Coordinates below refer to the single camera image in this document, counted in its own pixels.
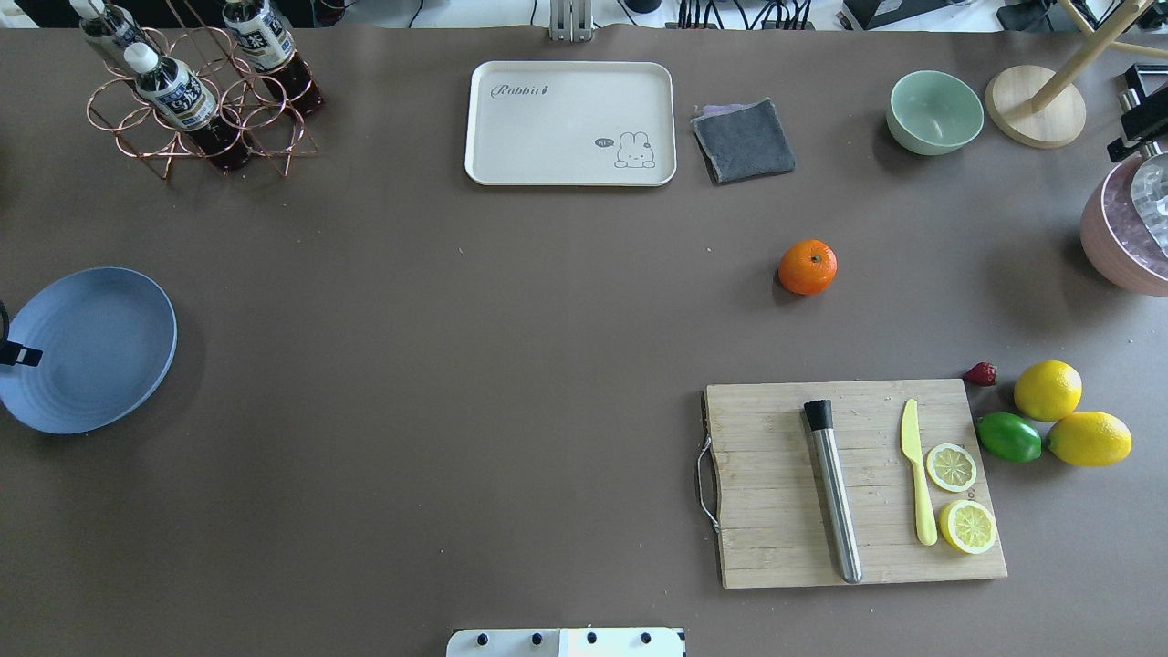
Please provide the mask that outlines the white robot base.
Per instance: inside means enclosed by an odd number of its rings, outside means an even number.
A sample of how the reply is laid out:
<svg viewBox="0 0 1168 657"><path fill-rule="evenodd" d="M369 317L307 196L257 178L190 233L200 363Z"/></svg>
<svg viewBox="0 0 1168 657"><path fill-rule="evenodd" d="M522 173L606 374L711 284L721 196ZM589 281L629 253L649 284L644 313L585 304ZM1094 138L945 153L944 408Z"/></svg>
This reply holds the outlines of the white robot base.
<svg viewBox="0 0 1168 657"><path fill-rule="evenodd" d="M684 656L683 629L583 627L464 629L447 642L446 656Z"/></svg>

